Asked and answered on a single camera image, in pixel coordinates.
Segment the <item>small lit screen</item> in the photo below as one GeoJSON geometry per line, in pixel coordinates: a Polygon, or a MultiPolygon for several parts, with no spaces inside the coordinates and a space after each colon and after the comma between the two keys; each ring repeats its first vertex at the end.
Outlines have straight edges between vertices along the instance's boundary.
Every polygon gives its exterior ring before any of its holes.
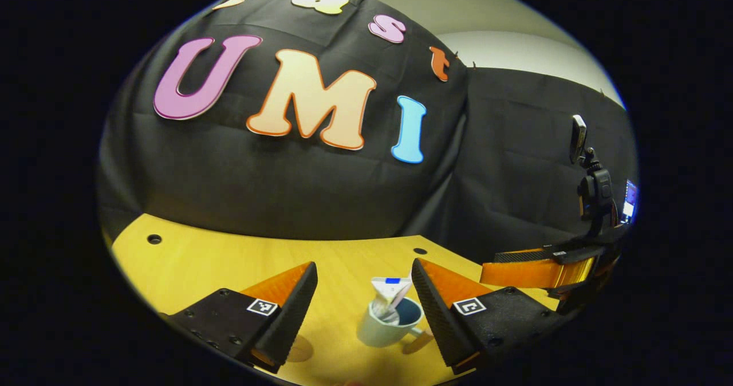
{"type": "Polygon", "coordinates": [[[638,187],[630,179],[626,180],[625,199],[621,207],[620,222],[623,224],[633,223],[638,206],[638,187]]]}

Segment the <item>yellow wooden desktop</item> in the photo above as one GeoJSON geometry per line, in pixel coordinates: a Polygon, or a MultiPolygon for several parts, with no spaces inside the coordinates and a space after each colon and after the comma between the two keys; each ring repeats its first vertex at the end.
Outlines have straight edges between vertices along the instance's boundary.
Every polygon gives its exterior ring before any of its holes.
{"type": "MultiPolygon", "coordinates": [[[[216,289],[248,289],[306,262],[317,266],[318,284],[300,335],[312,359],[285,363],[272,375],[244,367],[266,384],[335,386],[434,386],[455,376],[436,343],[404,355],[401,344],[372,348],[357,337],[358,323],[373,300],[372,277],[406,277],[424,258],[472,281],[482,263],[470,261],[421,235],[351,241],[294,241],[197,229],[149,214],[131,222],[113,241],[112,253],[137,292],[157,311],[178,312],[216,289]]],[[[548,308],[558,307],[543,289],[521,289],[548,308]]]]}

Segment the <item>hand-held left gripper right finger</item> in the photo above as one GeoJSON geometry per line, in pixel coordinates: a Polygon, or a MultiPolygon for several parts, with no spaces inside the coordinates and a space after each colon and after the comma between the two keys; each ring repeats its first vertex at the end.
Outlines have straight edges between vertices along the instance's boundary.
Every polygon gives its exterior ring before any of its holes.
{"type": "Polygon", "coordinates": [[[565,323],[565,316],[513,286],[488,289],[426,259],[411,271],[445,365],[460,375],[496,366],[565,323]]]}

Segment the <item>white toothpaste tube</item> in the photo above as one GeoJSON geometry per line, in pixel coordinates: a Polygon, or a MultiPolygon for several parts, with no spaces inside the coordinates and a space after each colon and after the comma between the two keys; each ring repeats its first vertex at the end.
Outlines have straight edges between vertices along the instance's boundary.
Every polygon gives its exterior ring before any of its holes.
{"type": "Polygon", "coordinates": [[[372,277],[375,298],[369,303],[368,310],[374,318],[390,326],[398,326],[400,316],[396,307],[407,295],[413,285],[410,277],[372,277]]]}

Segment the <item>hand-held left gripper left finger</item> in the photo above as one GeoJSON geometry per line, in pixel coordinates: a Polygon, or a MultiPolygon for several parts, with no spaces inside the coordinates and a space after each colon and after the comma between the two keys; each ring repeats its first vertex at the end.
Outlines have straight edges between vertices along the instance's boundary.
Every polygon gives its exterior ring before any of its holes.
{"type": "Polygon", "coordinates": [[[277,373],[290,354],[318,284],[306,262],[248,289],[216,289],[167,315],[167,324],[194,341],[248,366],[277,373]]]}

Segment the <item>black backdrop cloth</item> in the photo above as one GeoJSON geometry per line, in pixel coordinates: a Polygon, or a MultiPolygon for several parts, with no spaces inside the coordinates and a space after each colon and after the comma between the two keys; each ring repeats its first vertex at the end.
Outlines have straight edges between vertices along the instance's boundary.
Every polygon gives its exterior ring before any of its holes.
{"type": "Polygon", "coordinates": [[[473,261],[584,234],[572,116],[640,185],[630,117],[589,53],[526,32],[437,36],[466,0],[215,0],[113,100],[98,203],[115,240],[149,214],[307,240],[423,235],[473,261]]]}

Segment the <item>pale green cup wooden handle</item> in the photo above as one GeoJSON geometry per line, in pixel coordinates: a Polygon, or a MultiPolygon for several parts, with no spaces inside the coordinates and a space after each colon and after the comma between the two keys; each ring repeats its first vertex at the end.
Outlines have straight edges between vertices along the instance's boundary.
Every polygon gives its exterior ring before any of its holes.
{"type": "Polygon", "coordinates": [[[409,297],[401,300],[396,306],[396,318],[388,322],[377,318],[376,305],[377,299],[369,303],[357,326],[357,339],[366,346],[385,348],[401,344],[401,352],[411,355],[434,341],[430,328],[418,328],[418,323],[424,318],[424,311],[415,300],[409,297]]]}

